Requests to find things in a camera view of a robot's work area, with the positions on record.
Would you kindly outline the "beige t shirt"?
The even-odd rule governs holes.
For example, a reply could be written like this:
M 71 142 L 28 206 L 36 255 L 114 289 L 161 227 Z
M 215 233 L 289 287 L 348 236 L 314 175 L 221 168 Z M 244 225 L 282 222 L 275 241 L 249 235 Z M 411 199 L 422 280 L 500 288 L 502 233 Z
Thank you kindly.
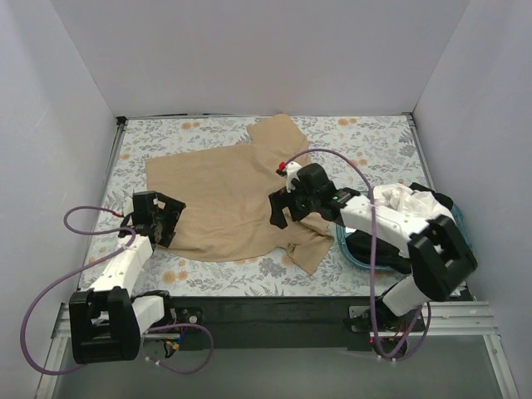
M 327 221 L 310 214 L 284 229 L 270 224 L 268 197 L 285 181 L 281 161 L 306 150 L 293 120 L 279 114 L 247 129 L 248 144 L 149 158 L 149 190 L 185 203 L 169 249 L 187 259 L 229 262 L 285 249 L 305 272 L 318 269 L 334 239 Z

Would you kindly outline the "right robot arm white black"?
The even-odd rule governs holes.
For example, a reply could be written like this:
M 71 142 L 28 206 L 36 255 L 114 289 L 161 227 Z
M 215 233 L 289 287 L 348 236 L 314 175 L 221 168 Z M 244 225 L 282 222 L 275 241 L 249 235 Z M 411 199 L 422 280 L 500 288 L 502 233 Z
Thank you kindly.
M 358 331 L 395 330 L 406 314 L 428 302 L 445 302 L 478 266 L 452 217 L 405 215 L 370 201 L 350 188 L 337 188 L 321 165 L 280 164 L 284 188 L 269 195 L 270 223 L 285 229 L 288 221 L 319 214 L 357 232 L 369 234 L 373 243 L 396 248 L 411 265 L 411 272 L 390 287 L 364 313 L 355 317 Z

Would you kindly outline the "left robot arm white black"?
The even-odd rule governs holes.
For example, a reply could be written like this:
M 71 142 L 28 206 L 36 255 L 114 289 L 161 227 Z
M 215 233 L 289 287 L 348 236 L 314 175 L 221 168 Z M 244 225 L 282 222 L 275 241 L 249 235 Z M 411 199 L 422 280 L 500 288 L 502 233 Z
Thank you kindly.
M 71 346 L 79 365 L 129 361 L 137 357 L 143 335 L 152 327 L 170 331 L 177 321 L 164 290 L 134 294 L 141 270 L 155 248 L 167 248 L 185 203 L 150 190 L 127 199 L 116 254 L 85 290 L 72 294 L 69 304 Z

